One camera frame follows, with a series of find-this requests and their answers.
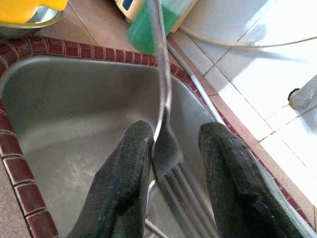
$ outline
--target green dish soap bottle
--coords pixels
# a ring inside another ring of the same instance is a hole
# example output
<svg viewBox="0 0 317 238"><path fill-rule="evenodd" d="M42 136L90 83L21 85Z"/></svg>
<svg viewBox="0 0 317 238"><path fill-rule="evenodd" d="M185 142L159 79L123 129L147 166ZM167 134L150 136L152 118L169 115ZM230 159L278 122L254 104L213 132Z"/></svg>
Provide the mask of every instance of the green dish soap bottle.
<svg viewBox="0 0 317 238"><path fill-rule="evenodd" d="M161 0L166 35L182 16L191 0ZM155 52L148 1L146 0L132 22L128 33L128 41L138 51L152 55Z"/></svg>

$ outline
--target white cable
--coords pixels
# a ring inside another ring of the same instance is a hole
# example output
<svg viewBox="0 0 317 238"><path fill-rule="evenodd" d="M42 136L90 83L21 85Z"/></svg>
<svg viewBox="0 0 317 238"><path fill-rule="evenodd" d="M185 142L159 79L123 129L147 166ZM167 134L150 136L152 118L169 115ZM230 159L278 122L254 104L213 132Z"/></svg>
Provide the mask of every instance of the white cable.
<svg viewBox="0 0 317 238"><path fill-rule="evenodd" d="M285 46L285 45L291 45L296 44L304 41L310 41L313 39L316 39L317 36L305 38L298 41L292 41L292 42L286 42L286 43L278 43L278 44L266 44L261 42L236 42L236 41L227 41L227 40L221 40L213 37L207 37L202 36L191 29L185 27L184 25L180 26L180 29L185 32L186 34L192 36L193 38L204 41L207 43L210 43L212 45L221 46L221 47L228 47L228 48L266 48L266 47L275 47L275 46Z"/></svg>

